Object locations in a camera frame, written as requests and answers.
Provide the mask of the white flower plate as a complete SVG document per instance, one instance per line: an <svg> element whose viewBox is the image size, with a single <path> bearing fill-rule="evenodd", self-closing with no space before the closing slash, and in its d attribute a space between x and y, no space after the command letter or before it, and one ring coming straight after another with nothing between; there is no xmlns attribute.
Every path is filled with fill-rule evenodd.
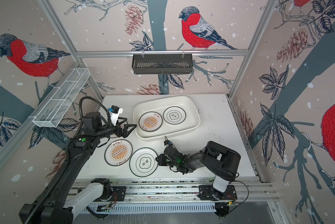
<svg viewBox="0 0 335 224"><path fill-rule="evenodd" d="M186 112L180 107L172 106L164 111L163 118L170 125L178 125L185 121Z"/></svg>
<svg viewBox="0 0 335 224"><path fill-rule="evenodd" d="M151 148L138 149L130 158L129 168L131 172L137 177L152 175L158 167L155 160L157 156L157 153Z"/></svg>

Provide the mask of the orange sunburst plate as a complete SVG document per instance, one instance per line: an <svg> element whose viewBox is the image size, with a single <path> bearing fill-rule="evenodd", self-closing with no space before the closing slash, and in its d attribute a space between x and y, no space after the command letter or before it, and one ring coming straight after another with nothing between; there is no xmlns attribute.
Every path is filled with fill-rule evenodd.
<svg viewBox="0 0 335 224"><path fill-rule="evenodd" d="M139 126L143 131L154 132L158 130L163 123L162 116L157 112L147 112L139 119Z"/></svg>
<svg viewBox="0 0 335 224"><path fill-rule="evenodd" d="M133 153L133 146L127 140L116 140L105 150L104 159L110 166L120 166L129 161Z"/></svg>

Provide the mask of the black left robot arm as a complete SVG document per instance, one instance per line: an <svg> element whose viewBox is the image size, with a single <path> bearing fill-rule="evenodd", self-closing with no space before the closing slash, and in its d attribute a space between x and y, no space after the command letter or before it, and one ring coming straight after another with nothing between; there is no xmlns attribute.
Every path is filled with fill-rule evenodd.
<svg viewBox="0 0 335 224"><path fill-rule="evenodd" d="M121 118L117 125L105 120L99 112L87 113L74 138L65 149L65 160L47 188L32 204L25 204L19 217L24 224L71 224L73 208L65 207L68 193L84 164L92 156L100 140L111 135L126 138L137 127L125 124Z"/></svg>

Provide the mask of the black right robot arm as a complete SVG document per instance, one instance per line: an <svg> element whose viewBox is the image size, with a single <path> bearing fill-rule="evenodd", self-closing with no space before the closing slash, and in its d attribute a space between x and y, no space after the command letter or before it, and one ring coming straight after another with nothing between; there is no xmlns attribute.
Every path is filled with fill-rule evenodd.
<svg viewBox="0 0 335 224"><path fill-rule="evenodd" d="M182 174L206 167L215 175L212 185L199 186L198 198L209 201L237 199L229 185L238 177L241 159L238 152L213 141L209 141L203 150L189 155L180 153L168 139L165 139L164 146L163 154L155 158L158 166L176 168L174 172Z"/></svg>

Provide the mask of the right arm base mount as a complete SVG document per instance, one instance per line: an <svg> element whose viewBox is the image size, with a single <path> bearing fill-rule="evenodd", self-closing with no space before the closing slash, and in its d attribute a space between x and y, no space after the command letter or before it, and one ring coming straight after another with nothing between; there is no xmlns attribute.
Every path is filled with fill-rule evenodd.
<svg viewBox="0 0 335 224"><path fill-rule="evenodd" d="M236 190L233 185L228 185L225 192L214 189L212 185L199 185L199 194L197 197L201 200L209 201L237 200Z"/></svg>

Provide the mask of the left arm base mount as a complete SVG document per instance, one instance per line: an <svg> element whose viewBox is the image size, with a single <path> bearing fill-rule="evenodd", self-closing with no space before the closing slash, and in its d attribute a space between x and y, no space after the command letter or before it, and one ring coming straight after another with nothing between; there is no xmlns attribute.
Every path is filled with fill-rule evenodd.
<svg viewBox="0 0 335 224"><path fill-rule="evenodd" d="M125 200L126 187L125 186L113 186L111 196L107 200L102 200L101 197L94 200L94 202L123 202Z"/></svg>

